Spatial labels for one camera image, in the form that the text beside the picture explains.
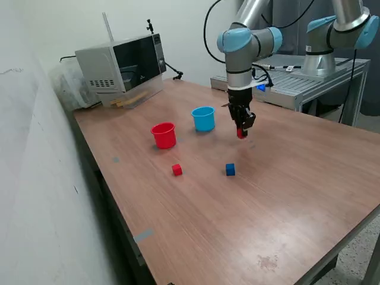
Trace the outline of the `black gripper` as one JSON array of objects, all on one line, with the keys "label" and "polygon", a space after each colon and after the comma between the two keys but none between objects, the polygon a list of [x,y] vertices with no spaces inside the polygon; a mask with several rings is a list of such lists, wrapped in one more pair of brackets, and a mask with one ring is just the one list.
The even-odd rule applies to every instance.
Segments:
[{"label": "black gripper", "polygon": [[239,138],[245,138],[248,135],[248,129],[253,126],[256,119],[256,115],[250,111],[252,88],[243,90],[228,89],[228,99],[229,112],[235,122],[236,129],[239,130]]}]

